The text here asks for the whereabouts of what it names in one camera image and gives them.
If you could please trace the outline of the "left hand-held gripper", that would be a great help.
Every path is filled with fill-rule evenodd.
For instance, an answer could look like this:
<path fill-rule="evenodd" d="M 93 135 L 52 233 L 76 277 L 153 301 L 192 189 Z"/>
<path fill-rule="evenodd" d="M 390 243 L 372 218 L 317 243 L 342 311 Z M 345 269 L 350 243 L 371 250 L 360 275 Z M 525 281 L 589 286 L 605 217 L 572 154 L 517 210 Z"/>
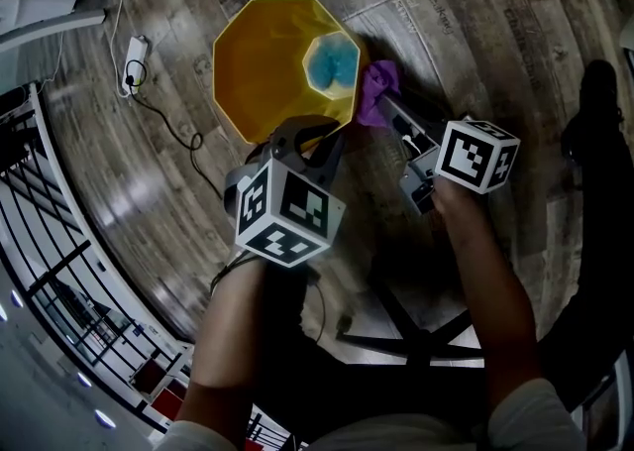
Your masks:
<path fill-rule="evenodd" d="M 292 268 L 332 246 L 346 211 L 330 192 L 345 146 L 332 134 L 340 126 L 322 115 L 287 118 L 226 176 L 239 249 Z"/>

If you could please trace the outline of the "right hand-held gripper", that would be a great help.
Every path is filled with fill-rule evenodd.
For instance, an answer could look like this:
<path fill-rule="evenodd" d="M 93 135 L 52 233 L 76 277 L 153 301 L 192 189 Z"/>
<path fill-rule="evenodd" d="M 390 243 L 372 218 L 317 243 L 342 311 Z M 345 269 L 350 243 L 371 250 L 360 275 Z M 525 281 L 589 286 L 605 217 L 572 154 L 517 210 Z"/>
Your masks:
<path fill-rule="evenodd" d="M 442 176 L 478 194 L 506 184 L 520 139 L 488 121 L 434 120 L 402 101 L 383 102 L 383 113 L 409 151 L 399 181 L 421 214 L 433 207 L 434 181 Z"/>

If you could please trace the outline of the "purple cloth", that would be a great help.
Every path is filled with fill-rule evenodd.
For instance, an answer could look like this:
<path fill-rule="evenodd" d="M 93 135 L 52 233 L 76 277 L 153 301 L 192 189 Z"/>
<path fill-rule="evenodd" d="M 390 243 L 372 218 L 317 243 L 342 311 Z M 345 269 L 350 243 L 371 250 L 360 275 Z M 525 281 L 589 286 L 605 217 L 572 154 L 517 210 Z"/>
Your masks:
<path fill-rule="evenodd" d="M 378 108 L 378 101 L 386 91 L 400 93 L 397 65 L 393 60 L 372 62 L 364 71 L 357 121 L 366 127 L 387 128 L 388 124 Z"/>

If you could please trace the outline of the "yellow plastic bucket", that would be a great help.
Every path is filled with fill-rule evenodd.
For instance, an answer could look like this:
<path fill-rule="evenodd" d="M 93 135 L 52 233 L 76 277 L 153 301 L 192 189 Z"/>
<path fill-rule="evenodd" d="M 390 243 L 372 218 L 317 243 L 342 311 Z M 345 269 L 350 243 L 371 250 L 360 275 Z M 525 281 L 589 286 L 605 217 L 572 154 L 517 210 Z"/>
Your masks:
<path fill-rule="evenodd" d="M 308 76 L 318 46 L 332 35 L 357 50 L 354 82 L 319 90 Z M 242 139 L 266 140 L 284 120 L 321 115 L 350 123 L 370 59 L 362 40 L 318 0 L 250 0 L 213 44 L 213 99 Z"/>

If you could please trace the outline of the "person's right forearm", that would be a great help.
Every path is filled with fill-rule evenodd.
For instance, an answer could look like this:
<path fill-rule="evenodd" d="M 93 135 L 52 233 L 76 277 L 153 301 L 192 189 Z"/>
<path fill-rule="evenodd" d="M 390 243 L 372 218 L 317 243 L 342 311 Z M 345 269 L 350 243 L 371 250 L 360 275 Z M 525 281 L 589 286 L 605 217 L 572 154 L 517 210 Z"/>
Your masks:
<path fill-rule="evenodd" d="M 517 388 L 542 376 L 532 305 L 473 195 L 438 176 L 432 200 L 454 250 L 483 352 L 488 404 L 494 409 Z"/>

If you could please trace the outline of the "person's left forearm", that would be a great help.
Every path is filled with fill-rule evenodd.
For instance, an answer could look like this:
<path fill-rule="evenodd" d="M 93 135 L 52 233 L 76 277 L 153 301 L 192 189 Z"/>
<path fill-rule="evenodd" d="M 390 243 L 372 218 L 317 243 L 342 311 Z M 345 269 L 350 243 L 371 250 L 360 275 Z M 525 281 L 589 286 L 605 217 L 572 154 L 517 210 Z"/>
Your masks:
<path fill-rule="evenodd" d="M 255 258 L 221 278 L 195 343 L 190 382 L 177 418 L 231 441 L 245 440 L 260 352 L 266 262 Z"/>

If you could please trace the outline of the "blue crumpled wad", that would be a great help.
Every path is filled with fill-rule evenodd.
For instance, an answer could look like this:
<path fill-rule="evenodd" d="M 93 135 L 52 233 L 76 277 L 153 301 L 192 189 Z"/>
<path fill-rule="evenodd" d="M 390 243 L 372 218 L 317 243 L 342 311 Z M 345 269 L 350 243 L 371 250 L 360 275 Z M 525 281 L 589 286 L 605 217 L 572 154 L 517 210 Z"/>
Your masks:
<path fill-rule="evenodd" d="M 308 84 L 332 100 L 352 96 L 359 57 L 359 48 L 343 33 L 316 38 L 304 59 Z"/>

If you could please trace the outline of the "black wrist band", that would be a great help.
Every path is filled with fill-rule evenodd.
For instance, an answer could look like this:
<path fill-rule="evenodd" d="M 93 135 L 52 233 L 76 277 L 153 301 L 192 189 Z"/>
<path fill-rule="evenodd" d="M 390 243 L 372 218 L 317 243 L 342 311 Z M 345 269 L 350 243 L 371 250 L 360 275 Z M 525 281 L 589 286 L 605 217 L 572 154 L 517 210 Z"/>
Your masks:
<path fill-rule="evenodd" d="M 239 254 L 234 260 L 227 264 L 212 280 L 209 287 L 209 293 L 213 294 L 220 281 L 226 277 L 234 269 L 243 266 L 249 262 L 258 260 L 260 257 L 250 251 L 244 251 Z"/>

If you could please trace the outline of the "person's black right shoe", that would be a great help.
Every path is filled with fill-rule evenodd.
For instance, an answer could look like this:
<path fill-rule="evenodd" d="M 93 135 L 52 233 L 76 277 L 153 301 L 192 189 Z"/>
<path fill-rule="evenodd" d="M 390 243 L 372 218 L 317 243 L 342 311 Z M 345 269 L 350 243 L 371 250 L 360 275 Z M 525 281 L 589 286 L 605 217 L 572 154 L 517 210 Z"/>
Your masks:
<path fill-rule="evenodd" d="M 591 118 L 615 123 L 622 121 L 616 72 L 610 62 L 595 59 L 585 68 L 581 80 L 580 108 Z"/>

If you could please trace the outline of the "white power strip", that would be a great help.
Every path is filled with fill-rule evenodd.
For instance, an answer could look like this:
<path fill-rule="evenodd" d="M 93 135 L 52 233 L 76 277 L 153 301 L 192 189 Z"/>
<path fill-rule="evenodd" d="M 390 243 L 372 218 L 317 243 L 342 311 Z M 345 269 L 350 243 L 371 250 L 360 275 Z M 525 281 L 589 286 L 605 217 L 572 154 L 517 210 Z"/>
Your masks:
<path fill-rule="evenodd" d="M 126 95 L 136 94 L 147 77 L 145 59 L 149 41 L 145 36 L 130 39 L 122 72 L 122 88 Z"/>

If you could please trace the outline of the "person's right leg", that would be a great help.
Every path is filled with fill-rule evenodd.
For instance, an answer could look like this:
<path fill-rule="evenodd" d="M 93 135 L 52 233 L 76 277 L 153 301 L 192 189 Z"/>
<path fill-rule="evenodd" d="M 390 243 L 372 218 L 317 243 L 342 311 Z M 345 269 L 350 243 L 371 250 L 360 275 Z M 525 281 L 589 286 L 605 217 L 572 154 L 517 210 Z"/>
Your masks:
<path fill-rule="evenodd" d="M 578 406 L 634 340 L 634 163 L 615 120 L 569 125 L 581 159 L 578 290 L 540 341 L 544 375 Z"/>

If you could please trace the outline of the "dark red box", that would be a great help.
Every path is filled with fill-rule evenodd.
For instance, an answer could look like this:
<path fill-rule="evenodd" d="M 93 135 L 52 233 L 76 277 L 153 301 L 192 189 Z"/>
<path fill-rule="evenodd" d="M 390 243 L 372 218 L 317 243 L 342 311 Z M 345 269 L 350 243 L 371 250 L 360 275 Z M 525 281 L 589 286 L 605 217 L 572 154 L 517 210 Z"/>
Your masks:
<path fill-rule="evenodd" d="M 152 358 L 147 359 L 134 373 L 131 385 L 141 394 L 150 395 L 165 376 L 165 369 Z"/>

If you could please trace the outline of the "black metal railing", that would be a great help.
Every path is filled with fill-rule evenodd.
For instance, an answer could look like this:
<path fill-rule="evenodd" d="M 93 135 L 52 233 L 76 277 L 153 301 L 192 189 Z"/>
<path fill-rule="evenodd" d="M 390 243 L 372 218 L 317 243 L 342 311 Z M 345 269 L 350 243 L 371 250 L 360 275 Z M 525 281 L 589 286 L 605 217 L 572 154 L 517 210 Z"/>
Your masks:
<path fill-rule="evenodd" d="M 133 290 L 97 235 L 58 156 L 34 85 L 0 115 L 0 261 L 56 345 L 94 383 L 160 432 L 172 420 L 151 407 L 162 389 L 186 389 L 191 346 Z M 165 376 L 150 395 L 131 379 L 149 358 Z"/>

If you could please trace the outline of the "red board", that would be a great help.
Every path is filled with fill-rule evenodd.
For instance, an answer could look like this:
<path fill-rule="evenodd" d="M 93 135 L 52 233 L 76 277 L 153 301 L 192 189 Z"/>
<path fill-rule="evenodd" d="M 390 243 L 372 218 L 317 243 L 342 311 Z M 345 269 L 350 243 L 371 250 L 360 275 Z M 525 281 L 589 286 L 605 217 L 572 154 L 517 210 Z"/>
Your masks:
<path fill-rule="evenodd" d="M 183 404 L 186 389 L 164 388 L 154 399 L 151 407 L 169 420 L 174 420 Z"/>

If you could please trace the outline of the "person's white shirt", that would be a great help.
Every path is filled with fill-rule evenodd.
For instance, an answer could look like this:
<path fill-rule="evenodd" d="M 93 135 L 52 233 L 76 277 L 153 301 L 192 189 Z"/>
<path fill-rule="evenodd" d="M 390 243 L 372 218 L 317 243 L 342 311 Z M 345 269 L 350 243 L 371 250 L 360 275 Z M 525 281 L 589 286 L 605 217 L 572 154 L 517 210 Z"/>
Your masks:
<path fill-rule="evenodd" d="M 531 380 L 493 411 L 486 431 L 463 434 L 425 414 L 392 414 L 358 421 L 304 451 L 585 451 L 585 438 L 544 379 Z"/>

